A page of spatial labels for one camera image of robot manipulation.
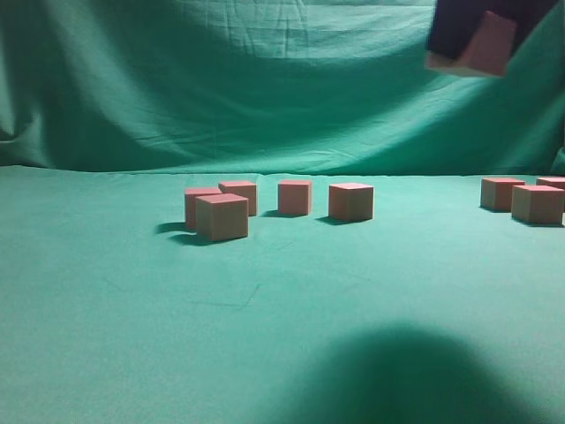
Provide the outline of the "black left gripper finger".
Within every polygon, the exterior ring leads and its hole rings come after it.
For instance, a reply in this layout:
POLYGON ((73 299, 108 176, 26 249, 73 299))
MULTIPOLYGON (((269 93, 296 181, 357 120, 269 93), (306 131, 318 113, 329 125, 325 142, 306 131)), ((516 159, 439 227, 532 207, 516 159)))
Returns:
POLYGON ((426 49, 449 59, 458 58, 489 4, 480 0, 438 0, 426 49))

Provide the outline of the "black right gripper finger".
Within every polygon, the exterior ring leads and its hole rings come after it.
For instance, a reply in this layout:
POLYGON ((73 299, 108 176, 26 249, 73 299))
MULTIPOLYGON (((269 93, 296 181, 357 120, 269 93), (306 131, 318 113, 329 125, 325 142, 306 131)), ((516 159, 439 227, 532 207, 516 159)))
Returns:
POLYGON ((497 0, 489 7, 495 14, 512 20, 516 24, 516 34, 511 55, 522 47, 532 31, 555 7, 557 0, 497 0))

